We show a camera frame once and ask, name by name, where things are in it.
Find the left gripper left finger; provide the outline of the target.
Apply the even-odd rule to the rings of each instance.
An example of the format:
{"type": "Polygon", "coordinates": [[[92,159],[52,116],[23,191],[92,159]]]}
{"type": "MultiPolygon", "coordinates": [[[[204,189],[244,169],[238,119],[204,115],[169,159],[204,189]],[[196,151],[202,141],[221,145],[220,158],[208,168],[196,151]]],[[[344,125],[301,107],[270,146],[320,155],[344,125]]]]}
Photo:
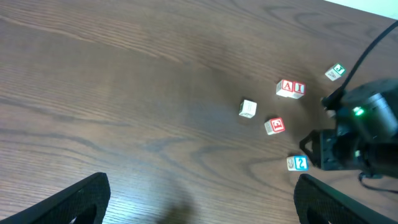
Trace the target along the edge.
{"type": "Polygon", "coordinates": [[[107,175],[97,172],[1,224],[102,224],[110,196],[107,175]]]}

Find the red letter A block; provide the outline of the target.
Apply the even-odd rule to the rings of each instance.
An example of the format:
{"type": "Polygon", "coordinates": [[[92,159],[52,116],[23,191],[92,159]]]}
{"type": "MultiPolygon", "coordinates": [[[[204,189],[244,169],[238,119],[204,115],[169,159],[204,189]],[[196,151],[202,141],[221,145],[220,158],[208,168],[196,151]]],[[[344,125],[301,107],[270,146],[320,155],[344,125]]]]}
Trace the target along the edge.
{"type": "Polygon", "coordinates": [[[283,96],[286,98],[291,98],[293,97],[294,94],[294,83],[293,81],[290,80],[281,80],[277,85],[276,85],[276,95],[283,96]]]}

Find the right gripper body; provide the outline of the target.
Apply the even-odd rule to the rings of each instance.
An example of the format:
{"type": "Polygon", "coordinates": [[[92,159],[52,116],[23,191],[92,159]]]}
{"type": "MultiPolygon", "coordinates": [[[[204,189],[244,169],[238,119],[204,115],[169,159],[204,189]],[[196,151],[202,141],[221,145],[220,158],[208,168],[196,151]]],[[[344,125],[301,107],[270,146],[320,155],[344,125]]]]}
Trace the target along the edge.
{"type": "Polygon", "coordinates": [[[299,142],[299,148],[321,170],[361,170],[360,143],[353,133],[338,136],[334,129],[322,129],[311,131],[299,142]]]}

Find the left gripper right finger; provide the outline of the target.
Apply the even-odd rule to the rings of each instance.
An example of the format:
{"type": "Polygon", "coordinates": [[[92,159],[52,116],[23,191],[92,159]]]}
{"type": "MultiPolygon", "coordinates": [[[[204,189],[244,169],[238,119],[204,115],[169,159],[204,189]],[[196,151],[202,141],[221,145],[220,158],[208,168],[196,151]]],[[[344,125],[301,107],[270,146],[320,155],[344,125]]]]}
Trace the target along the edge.
{"type": "Polygon", "coordinates": [[[299,176],[294,204],[301,224],[397,224],[309,174],[299,176]]]}

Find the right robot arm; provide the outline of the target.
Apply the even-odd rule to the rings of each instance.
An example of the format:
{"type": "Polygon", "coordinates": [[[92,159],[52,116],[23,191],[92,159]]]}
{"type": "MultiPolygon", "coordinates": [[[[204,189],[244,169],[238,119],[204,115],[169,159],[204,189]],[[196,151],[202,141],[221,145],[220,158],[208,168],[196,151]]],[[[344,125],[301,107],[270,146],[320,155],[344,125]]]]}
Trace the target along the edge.
{"type": "Polygon", "coordinates": [[[361,170],[397,177],[397,79],[363,84],[337,102],[333,129],[313,130],[299,143],[321,170],[361,170]]]}

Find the blue number 2 block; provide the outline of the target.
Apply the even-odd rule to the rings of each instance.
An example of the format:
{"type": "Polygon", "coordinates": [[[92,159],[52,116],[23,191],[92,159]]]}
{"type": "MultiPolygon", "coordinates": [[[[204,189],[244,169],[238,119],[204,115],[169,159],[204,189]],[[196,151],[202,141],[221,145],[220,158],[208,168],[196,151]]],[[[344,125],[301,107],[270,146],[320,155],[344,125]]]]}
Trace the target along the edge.
{"type": "Polygon", "coordinates": [[[307,156],[290,156],[286,162],[289,171],[308,171],[307,156]]]}

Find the red letter I block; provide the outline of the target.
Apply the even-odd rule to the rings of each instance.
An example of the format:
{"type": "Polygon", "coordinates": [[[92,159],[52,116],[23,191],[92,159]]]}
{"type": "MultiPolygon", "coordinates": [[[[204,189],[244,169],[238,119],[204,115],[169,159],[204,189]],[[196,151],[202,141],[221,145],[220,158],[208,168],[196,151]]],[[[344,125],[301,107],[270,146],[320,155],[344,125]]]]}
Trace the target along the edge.
{"type": "Polygon", "coordinates": [[[293,99],[299,99],[305,95],[306,86],[301,82],[293,82],[293,92],[290,95],[293,99]]]}

